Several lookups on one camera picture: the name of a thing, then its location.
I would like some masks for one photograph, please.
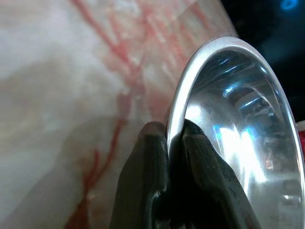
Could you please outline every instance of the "stainless steel bowl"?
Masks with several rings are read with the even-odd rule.
[[[233,168],[262,228],[305,228],[304,159],[295,121],[279,81],[257,50],[238,38],[221,37],[196,51],[169,114],[170,161],[185,118],[203,129]]]

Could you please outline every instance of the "metal bowl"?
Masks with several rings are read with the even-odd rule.
[[[221,37],[196,51],[169,114],[170,161],[184,119],[202,128],[235,171],[262,228],[305,227],[298,132],[282,87],[257,50],[238,38]]]

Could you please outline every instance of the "bowl rim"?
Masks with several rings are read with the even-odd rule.
[[[301,149],[301,142],[299,134],[297,131],[297,126],[289,106],[287,97],[275,75],[270,65],[263,58],[263,56],[247,42],[230,36],[223,36],[214,38],[204,45],[202,45],[190,58],[187,63],[181,78],[179,80],[178,86],[176,88],[173,102],[170,108],[168,122],[167,122],[167,147],[169,160],[171,162],[171,157],[175,153],[175,147],[179,145],[180,136],[183,130],[184,118],[187,108],[187,103],[189,100],[190,92],[194,86],[194,83],[206,63],[217,53],[231,50],[238,51],[243,54],[250,55],[256,59],[267,71],[266,77],[269,81],[271,87],[279,93],[279,96],[284,102],[284,109],[288,116],[288,120],[293,132],[294,141],[297,150],[297,160],[300,171],[301,188],[302,188],[302,209],[305,211],[305,178],[304,178],[304,158]],[[305,216],[302,216],[302,224],[305,228]]]

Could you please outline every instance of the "dark background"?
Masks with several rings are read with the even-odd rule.
[[[305,120],[305,0],[222,0],[240,38],[267,60],[296,122]]]

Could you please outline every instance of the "marble surface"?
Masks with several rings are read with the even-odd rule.
[[[215,0],[0,2],[0,228],[107,228],[142,125],[162,121]]]

